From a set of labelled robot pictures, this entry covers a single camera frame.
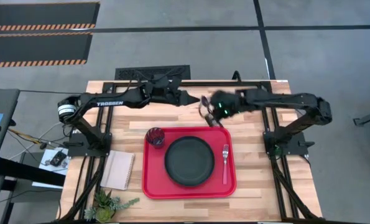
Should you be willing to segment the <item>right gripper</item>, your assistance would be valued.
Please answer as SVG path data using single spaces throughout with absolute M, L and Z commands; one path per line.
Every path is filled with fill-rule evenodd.
M 220 120 L 243 113 L 242 103 L 243 98 L 238 91 L 231 93 L 218 90 L 210 98 L 210 105 L 213 107 L 212 115 L 214 117 L 211 114 L 206 114 L 204 115 L 204 119 L 209 126 L 215 126 L 217 124 L 223 128 Z

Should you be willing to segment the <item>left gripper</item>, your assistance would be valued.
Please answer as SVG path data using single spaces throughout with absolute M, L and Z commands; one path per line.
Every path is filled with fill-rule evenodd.
M 149 96 L 151 103 L 170 104 L 175 106 L 187 106 L 200 101 L 186 90 L 179 90 L 180 84 L 168 82 L 168 84 L 151 83 L 149 85 Z

